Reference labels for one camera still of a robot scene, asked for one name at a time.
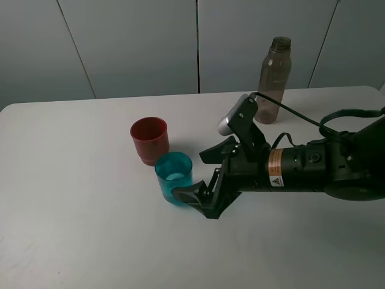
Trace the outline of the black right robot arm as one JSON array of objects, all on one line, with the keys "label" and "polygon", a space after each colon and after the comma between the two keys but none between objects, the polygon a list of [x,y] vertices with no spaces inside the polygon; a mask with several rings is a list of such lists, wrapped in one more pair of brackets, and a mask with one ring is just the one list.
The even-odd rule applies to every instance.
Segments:
[{"label": "black right robot arm", "polygon": [[351,201],[384,197],[384,120],[357,133],[350,144],[321,139],[278,149],[250,119],[230,122],[233,136],[200,153],[218,164],[210,183],[172,189],[173,197],[217,219],[243,192],[325,193]]}]

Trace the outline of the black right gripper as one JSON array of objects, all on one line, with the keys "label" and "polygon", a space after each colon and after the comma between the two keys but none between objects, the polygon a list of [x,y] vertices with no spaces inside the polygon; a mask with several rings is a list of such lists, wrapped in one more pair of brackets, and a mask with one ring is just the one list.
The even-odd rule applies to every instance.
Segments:
[{"label": "black right gripper", "polygon": [[243,192],[294,192],[294,187],[273,187],[268,174],[270,148],[259,162],[247,161],[234,136],[199,153],[205,164],[220,164],[217,180],[172,189],[173,197],[207,219],[218,219]]}]

